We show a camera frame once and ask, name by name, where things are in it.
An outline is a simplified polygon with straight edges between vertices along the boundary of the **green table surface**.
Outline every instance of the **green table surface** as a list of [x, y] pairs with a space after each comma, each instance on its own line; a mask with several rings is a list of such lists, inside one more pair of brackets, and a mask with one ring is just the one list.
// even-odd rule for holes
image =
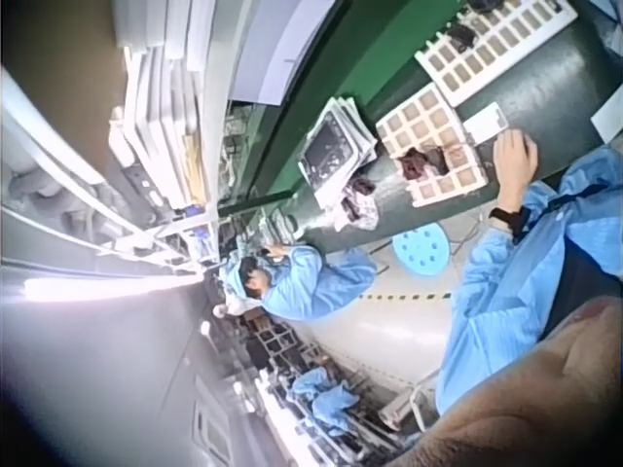
[[[430, 78], [411, 60], [387, 83], [369, 106], [364, 118], [380, 119], [427, 83]], [[602, 144], [591, 124], [591, 116], [620, 85], [598, 35], [589, 21], [581, 18], [548, 43], [517, 63], [486, 88], [462, 103], [462, 120], [497, 102], [512, 127], [532, 136], [539, 146], [537, 178], [563, 170]], [[380, 222], [374, 231], [347, 226], [337, 233], [332, 226], [310, 227], [303, 241], [326, 253], [362, 245], [439, 221], [495, 198], [498, 184], [492, 163], [493, 142], [478, 147], [487, 170], [488, 186], [467, 196], [414, 208], [405, 182], [396, 177], [394, 163], [382, 156], [369, 164], [368, 177], [376, 182], [373, 197]], [[313, 226], [322, 214], [307, 185], [281, 206], [299, 226]]]

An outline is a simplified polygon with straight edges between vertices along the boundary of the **round stool seat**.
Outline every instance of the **round stool seat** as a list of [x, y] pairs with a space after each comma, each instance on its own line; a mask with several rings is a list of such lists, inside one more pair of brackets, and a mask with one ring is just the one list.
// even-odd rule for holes
[[437, 275], [450, 260], [450, 242], [437, 223], [395, 235], [391, 243], [400, 262], [413, 274]]

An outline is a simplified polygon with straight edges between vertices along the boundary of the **finger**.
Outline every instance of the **finger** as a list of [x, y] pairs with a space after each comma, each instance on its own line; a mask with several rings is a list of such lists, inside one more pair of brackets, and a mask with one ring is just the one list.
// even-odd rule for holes
[[495, 143], [494, 143], [494, 162], [497, 159], [497, 155], [499, 154], [499, 142], [500, 142], [501, 138], [502, 138], [502, 135], [498, 136], [495, 139]]
[[532, 169], [532, 172], [536, 171], [538, 167], [538, 146], [532, 138], [528, 135], [525, 135], [526, 147], [528, 149], [528, 162]]
[[520, 129], [511, 131], [511, 145], [515, 149], [524, 149], [524, 133]]
[[502, 154], [506, 154], [509, 150], [513, 148], [513, 130], [507, 129], [501, 135], [501, 142], [499, 145], [499, 149]]

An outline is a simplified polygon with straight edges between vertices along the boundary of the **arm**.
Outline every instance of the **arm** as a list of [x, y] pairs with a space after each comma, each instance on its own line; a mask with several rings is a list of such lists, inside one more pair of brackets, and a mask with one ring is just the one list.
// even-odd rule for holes
[[474, 248], [463, 270], [463, 280], [453, 294], [453, 314], [473, 311], [490, 297], [513, 251], [510, 232], [490, 228]]
[[286, 296], [291, 295], [294, 303], [307, 309], [312, 304], [312, 295], [322, 269], [320, 253], [311, 246], [272, 246], [268, 249], [273, 257], [290, 258], [287, 279], [279, 282], [277, 288]]
[[[537, 156], [536, 145], [521, 131], [512, 129], [499, 136], [494, 146], [498, 208], [519, 212], [524, 192], [536, 172]], [[504, 222], [492, 219], [491, 227], [465, 265], [462, 284], [454, 296], [454, 314], [471, 311], [473, 315], [474, 307], [491, 296], [503, 274], [513, 250], [513, 238]]]

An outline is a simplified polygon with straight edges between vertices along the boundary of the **wristwatch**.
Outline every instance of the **wristwatch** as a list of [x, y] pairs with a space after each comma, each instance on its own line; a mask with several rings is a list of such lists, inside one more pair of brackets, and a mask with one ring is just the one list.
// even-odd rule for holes
[[518, 238], [530, 218], [530, 210], [522, 206], [519, 212], [507, 212], [499, 207], [495, 207], [489, 213], [489, 218], [505, 223], [513, 234], [513, 238]]

